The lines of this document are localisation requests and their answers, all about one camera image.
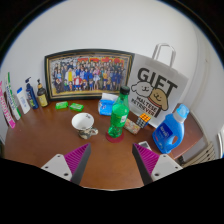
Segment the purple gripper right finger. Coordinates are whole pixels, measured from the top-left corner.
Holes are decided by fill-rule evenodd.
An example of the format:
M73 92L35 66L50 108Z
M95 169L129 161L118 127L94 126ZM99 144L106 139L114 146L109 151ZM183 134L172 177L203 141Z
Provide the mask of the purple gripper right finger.
M144 185L150 184L182 169L169 155L158 155L136 143L132 146L132 153Z

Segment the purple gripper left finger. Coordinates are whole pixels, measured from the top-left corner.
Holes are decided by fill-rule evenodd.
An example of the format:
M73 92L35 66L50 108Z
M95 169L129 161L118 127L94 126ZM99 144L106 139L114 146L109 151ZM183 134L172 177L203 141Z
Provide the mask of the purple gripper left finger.
M42 169L79 185L90 154L91 145L87 143L66 155L56 154L42 166Z

